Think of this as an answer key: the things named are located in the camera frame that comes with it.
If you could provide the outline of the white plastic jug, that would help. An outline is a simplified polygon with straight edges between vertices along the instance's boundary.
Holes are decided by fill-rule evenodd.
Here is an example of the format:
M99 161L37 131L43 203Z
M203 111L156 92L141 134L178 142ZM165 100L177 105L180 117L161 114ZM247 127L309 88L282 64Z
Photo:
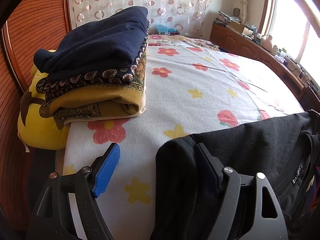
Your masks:
M263 40L263 44L261 45L265 50L267 50L269 52L273 48L272 39L273 39L273 37L271 35L266 35Z

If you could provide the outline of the yellow plush toy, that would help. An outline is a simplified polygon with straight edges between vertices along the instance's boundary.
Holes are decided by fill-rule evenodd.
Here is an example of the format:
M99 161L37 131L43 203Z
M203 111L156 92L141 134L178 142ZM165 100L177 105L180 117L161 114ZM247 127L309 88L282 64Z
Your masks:
M18 137L26 147L61 150L66 146L69 128L63 126L58 129L53 117L40 116L40 107L45 102L45 95L36 91L36 84L48 74L40 72L35 62L31 73L34 75L33 80L20 102Z

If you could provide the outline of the cardboard box on cabinet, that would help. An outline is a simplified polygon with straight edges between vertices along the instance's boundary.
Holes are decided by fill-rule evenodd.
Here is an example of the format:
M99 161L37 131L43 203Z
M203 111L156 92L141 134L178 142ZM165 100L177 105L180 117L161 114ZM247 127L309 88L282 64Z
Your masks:
M251 36L253 34L252 30L248 29L245 25L240 24L240 23L235 22L235 21L229 22L227 26L230 29L232 29L233 31L236 31L237 33L240 33L241 35Z

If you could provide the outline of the wooden louvered wardrobe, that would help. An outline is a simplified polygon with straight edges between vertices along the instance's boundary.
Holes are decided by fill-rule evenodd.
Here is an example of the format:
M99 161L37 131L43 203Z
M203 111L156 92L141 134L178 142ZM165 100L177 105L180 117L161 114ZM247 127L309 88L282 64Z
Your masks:
M56 49L71 25L68 0L2 0L1 12L1 208L9 226L20 231L29 222L33 159L17 135L20 100L33 78L35 52Z

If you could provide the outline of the white floral bed sheet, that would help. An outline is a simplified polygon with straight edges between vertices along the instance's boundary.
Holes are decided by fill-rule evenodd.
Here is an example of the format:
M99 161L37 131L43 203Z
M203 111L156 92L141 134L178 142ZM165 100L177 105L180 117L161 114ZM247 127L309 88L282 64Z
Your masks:
M303 111L265 64L171 44L147 49L145 112L70 124L64 174L89 166L113 142L120 159L97 204L114 239L149 239L155 217L155 157L168 140Z

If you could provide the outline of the black printed t-shirt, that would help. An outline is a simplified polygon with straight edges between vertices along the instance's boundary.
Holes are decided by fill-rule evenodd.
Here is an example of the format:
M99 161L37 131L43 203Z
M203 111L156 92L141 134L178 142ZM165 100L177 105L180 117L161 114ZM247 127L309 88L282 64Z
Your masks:
M319 239L319 114L270 118L166 142L156 154L152 239L207 239L227 181L220 161L240 175L263 173L276 195L289 239Z

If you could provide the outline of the blue tissue pack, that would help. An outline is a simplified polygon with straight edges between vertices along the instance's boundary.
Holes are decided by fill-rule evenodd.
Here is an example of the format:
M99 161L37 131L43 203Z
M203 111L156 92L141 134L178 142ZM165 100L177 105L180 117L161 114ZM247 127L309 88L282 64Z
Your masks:
M155 25L155 29L159 35L179 35L180 32L176 28L169 28L162 24Z

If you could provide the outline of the navy folded garment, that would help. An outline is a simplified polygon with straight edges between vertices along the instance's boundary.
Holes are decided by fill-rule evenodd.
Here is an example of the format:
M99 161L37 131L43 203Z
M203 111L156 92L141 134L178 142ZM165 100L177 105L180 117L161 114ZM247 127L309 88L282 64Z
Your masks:
M68 33L55 52L39 49L34 64L52 82L95 70L129 68L146 43L147 16L145 7L133 6L86 23Z

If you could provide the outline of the wooden side cabinet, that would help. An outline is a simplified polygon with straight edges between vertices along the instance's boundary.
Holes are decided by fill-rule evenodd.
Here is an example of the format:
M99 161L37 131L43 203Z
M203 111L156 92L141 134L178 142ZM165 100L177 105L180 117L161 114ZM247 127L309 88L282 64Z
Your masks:
M268 51L235 32L213 23L210 41L229 53L257 60L267 65L287 85L304 110L319 111L319 96L308 82L302 82L287 66L277 61Z

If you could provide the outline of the window with wooden frame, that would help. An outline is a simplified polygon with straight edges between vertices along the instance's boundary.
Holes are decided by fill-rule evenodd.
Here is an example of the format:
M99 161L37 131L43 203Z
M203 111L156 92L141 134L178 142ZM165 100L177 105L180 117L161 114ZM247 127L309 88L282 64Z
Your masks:
M294 0L268 0L263 32L291 61L319 81L319 37Z

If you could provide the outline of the patterned yellow folded garment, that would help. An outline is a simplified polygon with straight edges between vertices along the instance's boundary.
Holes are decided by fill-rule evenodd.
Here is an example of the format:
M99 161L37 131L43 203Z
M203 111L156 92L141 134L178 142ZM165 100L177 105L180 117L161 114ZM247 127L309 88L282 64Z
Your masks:
M131 117L144 106L146 48L129 68L95 70L52 82L48 75L36 84L45 95L40 116L63 124L72 118Z

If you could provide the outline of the circle patterned sheer curtain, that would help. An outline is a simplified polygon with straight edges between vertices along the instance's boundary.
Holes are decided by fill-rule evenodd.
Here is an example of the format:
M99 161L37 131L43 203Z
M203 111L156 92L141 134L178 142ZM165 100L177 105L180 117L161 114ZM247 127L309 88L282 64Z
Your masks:
M148 10L150 32L156 25L175 28L181 35L202 37L206 9L211 0L69 0L72 28L108 18L128 7Z

